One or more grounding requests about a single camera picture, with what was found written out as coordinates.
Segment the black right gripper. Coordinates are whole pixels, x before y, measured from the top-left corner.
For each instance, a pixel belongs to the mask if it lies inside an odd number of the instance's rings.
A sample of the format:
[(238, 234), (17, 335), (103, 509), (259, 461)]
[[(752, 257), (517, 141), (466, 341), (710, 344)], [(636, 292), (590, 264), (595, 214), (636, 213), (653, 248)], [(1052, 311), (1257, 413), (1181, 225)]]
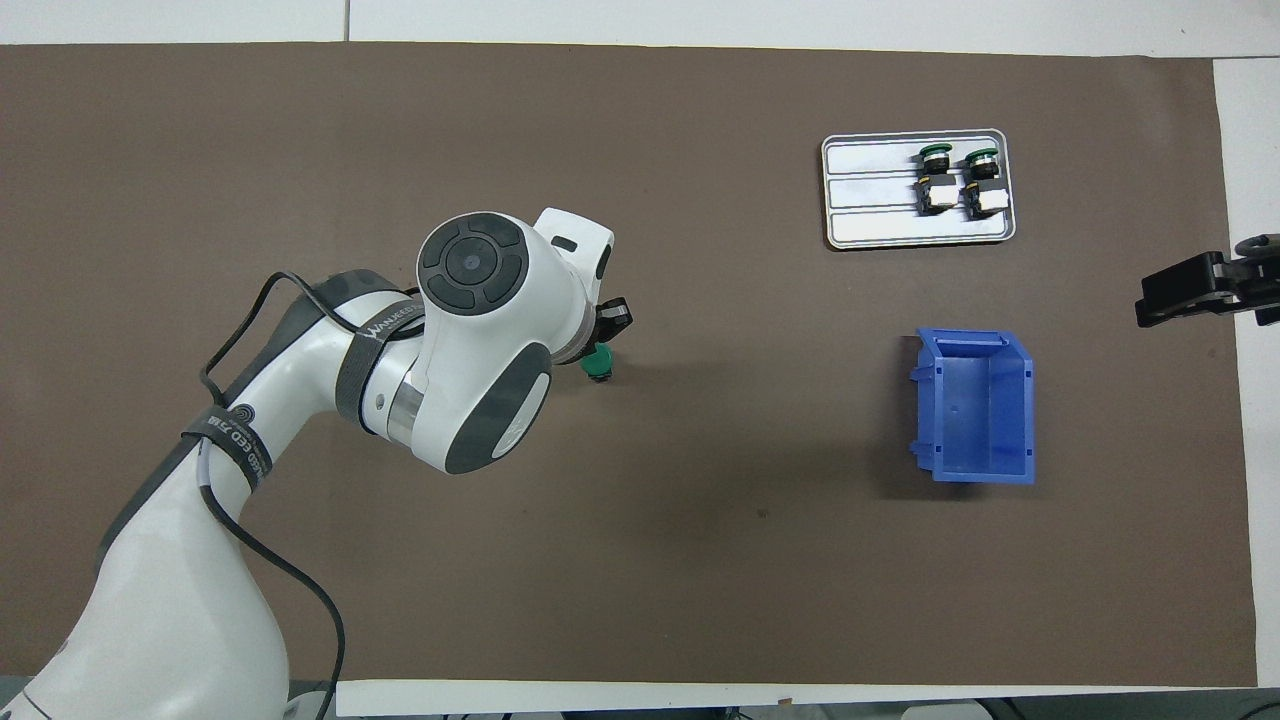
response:
[[(1228, 278), (1222, 269), (1228, 265)], [(1229, 264), (1220, 251), (1201, 252), (1140, 281), (1135, 322), (1151, 328), (1178, 316), (1252, 313), (1257, 325), (1279, 323), (1279, 255), (1238, 258)]]

